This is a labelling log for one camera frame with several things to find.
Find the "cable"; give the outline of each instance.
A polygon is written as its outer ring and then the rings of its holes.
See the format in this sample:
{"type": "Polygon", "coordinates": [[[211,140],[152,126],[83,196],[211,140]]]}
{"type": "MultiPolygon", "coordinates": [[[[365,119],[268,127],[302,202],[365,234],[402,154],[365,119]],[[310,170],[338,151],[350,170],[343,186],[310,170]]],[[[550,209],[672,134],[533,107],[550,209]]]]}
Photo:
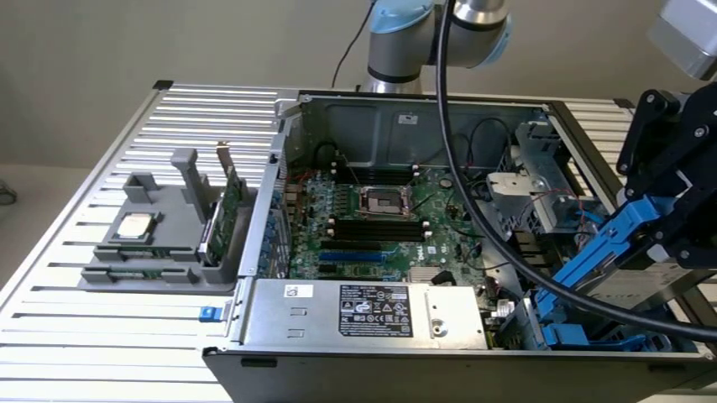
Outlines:
{"type": "Polygon", "coordinates": [[[438,34],[438,51],[435,60],[435,100],[438,103],[438,114],[441,118],[441,129],[443,136],[445,148],[447,150],[449,167],[455,177],[455,185],[461,192],[461,196],[466,202],[469,208],[469,214],[473,221],[478,225],[486,238],[493,242],[495,249],[505,257],[507,262],[513,265],[515,270],[537,285],[539,285],[546,291],[555,294],[562,300],[574,304],[577,307],[591,311],[593,313],[605,316],[610,320],[629,324],[632,326],[641,327],[660,332],[689,338],[705,343],[717,342],[717,327],[697,326],[692,323],[662,321],[652,317],[645,317],[633,311],[629,311],[618,306],[613,306],[595,298],[583,296],[575,293],[563,284],[558,283],[550,277],[543,276],[523,260],[511,247],[503,242],[503,239],[493,229],[485,215],[481,213],[475,203],[470,202],[469,187],[466,180],[458,172],[458,164],[455,162],[455,149],[450,142],[450,120],[449,120],[449,100],[447,100],[447,88],[446,88],[446,57],[449,50],[449,30],[450,30],[450,16],[455,6],[455,0],[446,0],[443,6],[443,14],[441,17],[441,28],[438,34]]]}
{"type": "Polygon", "coordinates": [[[351,43],[348,44],[348,47],[346,47],[344,55],[340,56],[340,60],[336,64],[336,69],[334,70],[334,78],[331,78],[331,88],[336,86],[336,77],[338,77],[338,71],[340,70],[340,65],[344,63],[346,56],[348,55],[348,52],[351,52],[351,48],[354,44],[356,43],[356,39],[359,39],[361,33],[363,32],[363,27],[366,26],[366,22],[369,21],[369,17],[371,17],[371,11],[373,6],[377,5],[377,0],[371,0],[371,6],[369,7],[369,12],[366,13],[366,16],[363,18],[363,22],[361,23],[361,27],[358,28],[356,35],[354,36],[354,39],[351,40],[351,43]]]}
{"type": "Polygon", "coordinates": [[[498,269],[498,268],[501,268],[501,267],[509,265],[510,263],[511,263],[511,262],[503,262],[503,263],[501,263],[501,264],[495,264],[495,265],[491,266],[491,267],[483,267],[483,268],[481,268],[481,270],[483,270],[483,271],[486,271],[486,270],[494,270],[494,269],[498,269]]]}
{"type": "Polygon", "coordinates": [[[314,147],[314,156],[311,157],[311,168],[315,169],[315,170],[318,170],[318,152],[327,145],[330,145],[334,148],[334,153],[338,150],[338,145],[336,145],[335,141],[324,140],[324,141],[318,142],[316,147],[314,147]]]}
{"type": "Polygon", "coordinates": [[[414,208],[411,208],[411,212],[414,212],[415,210],[418,210],[418,207],[421,207],[423,204],[426,204],[426,202],[427,202],[427,201],[431,199],[431,197],[435,196],[437,194],[438,194],[438,192],[434,191],[430,195],[427,195],[427,196],[423,198],[423,200],[421,200],[421,201],[415,204],[414,208]]]}
{"type": "MultiPolygon", "coordinates": [[[[497,122],[499,123],[501,126],[503,126],[503,129],[505,129],[505,148],[509,149],[510,146],[511,146],[511,130],[510,128],[507,127],[507,123],[505,122],[503,119],[501,118],[483,118],[478,121],[478,123],[475,123],[475,126],[473,127],[473,130],[470,130],[470,136],[469,136],[469,153],[466,155],[466,161],[469,161],[469,165],[473,166],[473,163],[475,162],[474,161],[474,154],[473,154],[473,139],[475,138],[475,133],[478,131],[478,129],[481,128],[481,126],[483,126],[483,123],[486,122],[497,122]]],[[[510,158],[511,158],[511,153],[510,153],[510,150],[507,152],[507,159],[509,159],[509,163],[510,163],[510,158]]]]}
{"type": "Polygon", "coordinates": [[[574,191],[571,191],[570,189],[551,189],[551,190],[543,192],[534,199],[530,199],[530,201],[523,206],[523,209],[521,210],[519,215],[518,215],[518,227],[523,224],[523,216],[526,214],[527,208],[534,204],[534,202],[537,202],[545,196],[553,195],[554,193],[561,193],[561,192],[567,193],[578,201],[578,210],[579,210],[578,214],[581,214],[581,226],[585,224],[585,217],[586,217],[587,214],[585,214],[585,209],[582,208],[582,200],[581,200],[581,198],[577,196],[574,191]]]}

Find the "white wall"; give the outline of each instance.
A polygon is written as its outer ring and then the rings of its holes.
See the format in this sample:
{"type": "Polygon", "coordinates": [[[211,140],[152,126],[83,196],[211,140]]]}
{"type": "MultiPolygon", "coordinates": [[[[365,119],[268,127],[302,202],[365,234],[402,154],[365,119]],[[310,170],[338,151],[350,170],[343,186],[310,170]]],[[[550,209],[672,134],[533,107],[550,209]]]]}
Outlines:
{"type": "MultiPolygon", "coordinates": [[[[156,79],[327,86],[367,0],[0,1],[0,161],[89,167],[156,79]]],[[[459,92],[692,90],[645,38],[660,0],[511,0],[513,42],[459,92]]],[[[361,83],[366,36],[339,86],[361,83]]],[[[425,71],[433,87],[433,69],[425,71]]]]}
{"type": "Polygon", "coordinates": [[[88,174],[81,168],[0,165],[0,178],[17,192],[17,202],[0,206],[0,289],[88,174]]]}

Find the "blue tab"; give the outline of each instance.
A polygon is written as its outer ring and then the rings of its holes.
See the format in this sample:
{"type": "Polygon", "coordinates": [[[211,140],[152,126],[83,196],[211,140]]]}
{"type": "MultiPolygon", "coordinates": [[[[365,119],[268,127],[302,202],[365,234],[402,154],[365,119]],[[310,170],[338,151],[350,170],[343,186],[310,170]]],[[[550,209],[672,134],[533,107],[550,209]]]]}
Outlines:
{"type": "Polygon", "coordinates": [[[582,325],[551,323],[542,328],[542,336],[550,347],[577,347],[590,344],[582,325]]]}
{"type": "Polygon", "coordinates": [[[204,306],[199,311],[199,321],[202,323],[218,323],[222,322],[222,308],[214,306],[204,306]]]}
{"type": "Polygon", "coordinates": [[[379,0],[373,10],[371,32],[401,31],[422,21],[433,10],[433,0],[379,0]]]}

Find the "metal panel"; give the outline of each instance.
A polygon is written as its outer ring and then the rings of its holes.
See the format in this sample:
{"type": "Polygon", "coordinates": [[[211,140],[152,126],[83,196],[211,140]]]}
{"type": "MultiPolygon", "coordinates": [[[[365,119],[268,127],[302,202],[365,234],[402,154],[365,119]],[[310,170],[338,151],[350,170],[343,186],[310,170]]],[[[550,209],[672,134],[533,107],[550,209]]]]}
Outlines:
{"type": "MultiPolygon", "coordinates": [[[[224,297],[87,293],[73,286],[132,170],[151,170],[159,184],[182,184],[168,158],[176,147],[194,147],[199,170],[219,186],[214,146],[228,140],[248,185],[260,184],[278,93],[175,85],[150,94],[0,291],[0,401],[230,401],[195,349],[223,330],[196,322],[199,309],[222,306],[224,297]]],[[[630,112],[606,100],[565,102],[614,165],[630,112]]],[[[717,303],[717,285],[702,290],[717,303]]]]}

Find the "processor chip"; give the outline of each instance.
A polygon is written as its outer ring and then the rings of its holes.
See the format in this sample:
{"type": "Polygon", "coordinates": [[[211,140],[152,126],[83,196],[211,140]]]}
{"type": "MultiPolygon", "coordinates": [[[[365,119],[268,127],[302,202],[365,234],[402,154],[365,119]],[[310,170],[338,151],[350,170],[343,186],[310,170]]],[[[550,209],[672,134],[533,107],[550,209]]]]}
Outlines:
{"type": "Polygon", "coordinates": [[[116,229],[116,237],[139,239],[150,231],[154,217],[147,212],[131,212],[122,218],[120,227],[116,229]]]}

